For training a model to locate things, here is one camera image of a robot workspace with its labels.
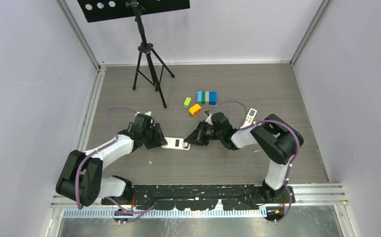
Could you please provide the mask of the white remote with red keypad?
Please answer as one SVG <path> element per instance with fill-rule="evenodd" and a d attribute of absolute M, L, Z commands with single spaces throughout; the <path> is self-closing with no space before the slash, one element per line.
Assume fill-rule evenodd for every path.
<path fill-rule="evenodd" d="M 185 142 L 184 138 L 165 137 L 165 140 L 167 141 L 167 144 L 161 146 L 163 149 L 182 151 L 188 151 L 190 149 L 190 144 Z"/>

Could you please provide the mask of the white air conditioner remote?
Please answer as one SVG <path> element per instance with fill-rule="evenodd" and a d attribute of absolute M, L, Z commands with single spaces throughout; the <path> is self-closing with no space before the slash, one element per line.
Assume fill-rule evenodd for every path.
<path fill-rule="evenodd" d="M 250 108 L 250 110 L 246 114 L 245 121 L 240 128 L 243 129 L 245 127 L 250 126 L 252 124 L 252 122 L 254 121 L 256 114 L 257 114 L 257 110 Z"/>

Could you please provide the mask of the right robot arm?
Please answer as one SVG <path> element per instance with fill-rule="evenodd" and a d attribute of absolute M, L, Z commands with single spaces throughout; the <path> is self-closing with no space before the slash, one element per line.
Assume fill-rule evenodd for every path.
<path fill-rule="evenodd" d="M 219 140 L 228 150 L 239 150 L 258 144 L 270 159 L 267 175 L 262 186 L 268 202 L 277 202 L 283 195 L 282 188 L 288 182 L 289 166 L 304 144 L 303 136 L 275 114 L 245 128 L 234 128 L 222 112 L 214 113 L 201 121 L 184 141 L 197 146 L 207 146 L 211 140 Z"/>

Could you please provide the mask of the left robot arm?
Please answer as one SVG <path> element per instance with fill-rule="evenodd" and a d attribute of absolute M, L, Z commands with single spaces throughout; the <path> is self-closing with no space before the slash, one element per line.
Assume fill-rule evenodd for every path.
<path fill-rule="evenodd" d="M 103 171 L 142 146 L 153 149 L 166 144 L 160 124 L 148 114 L 137 113 L 135 120 L 108 142 L 84 152 L 71 151 L 57 181 L 56 193 L 75 201 L 79 209 L 98 198 L 128 204 L 133 197 L 131 181 L 116 175 L 104 178 Z"/>

